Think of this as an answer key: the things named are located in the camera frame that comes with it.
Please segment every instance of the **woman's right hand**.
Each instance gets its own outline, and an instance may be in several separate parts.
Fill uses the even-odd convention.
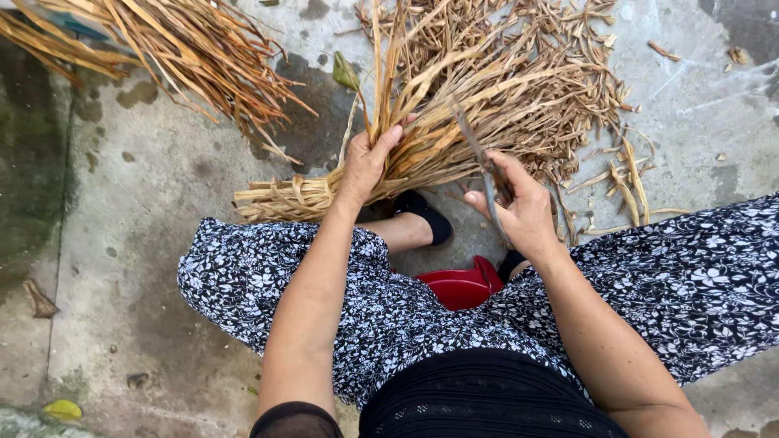
[[[513,187],[514,201],[508,209],[497,203],[495,209],[503,231],[531,264],[542,263],[550,256],[560,254],[565,247],[557,240],[552,223],[549,191],[532,179],[519,160],[497,150],[487,150],[486,155],[501,168]],[[482,192],[471,191],[465,200],[480,213],[489,217],[487,200]]]

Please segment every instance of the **scissors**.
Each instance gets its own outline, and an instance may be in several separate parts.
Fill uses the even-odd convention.
[[[500,238],[511,247],[511,241],[508,236],[506,236],[506,232],[503,231],[503,226],[498,219],[498,211],[495,209],[495,202],[501,207],[507,208],[512,201],[514,201],[514,192],[509,184],[509,179],[501,168],[495,166],[495,163],[487,157],[485,151],[481,148],[481,143],[476,138],[476,134],[471,128],[471,124],[468,122],[465,111],[460,104],[454,102],[452,99],[449,99],[447,104],[457,120],[460,131],[465,136],[468,146],[474,151],[476,161],[481,168],[481,178],[485,184],[485,195],[487,197],[487,210],[490,219],[492,219],[492,224],[495,225],[495,228],[498,230]]]

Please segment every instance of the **person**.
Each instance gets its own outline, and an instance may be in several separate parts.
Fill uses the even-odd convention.
[[[497,151],[516,195],[499,220],[527,262],[446,310],[387,260],[450,238],[421,195],[354,226],[402,135],[351,141],[321,224],[207,218],[182,257],[192,308],[264,352],[251,437],[342,436],[333,394],[366,437],[709,436],[679,386],[779,343],[778,194],[567,249],[548,191]]]

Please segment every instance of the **red plastic stool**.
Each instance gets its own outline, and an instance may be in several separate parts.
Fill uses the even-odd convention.
[[[503,287],[495,268],[482,256],[474,256],[473,269],[434,270],[416,278],[449,310],[476,307]]]

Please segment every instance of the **floral skirt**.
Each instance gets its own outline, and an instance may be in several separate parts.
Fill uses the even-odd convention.
[[[263,353],[273,311],[317,224],[204,219],[178,268],[184,299]],[[597,238],[570,256],[680,385],[779,344],[779,193]],[[445,309],[395,274],[378,236],[355,227],[333,354],[333,388],[362,408],[409,365],[458,348],[529,355],[582,391],[544,285],[528,268],[482,305]]]

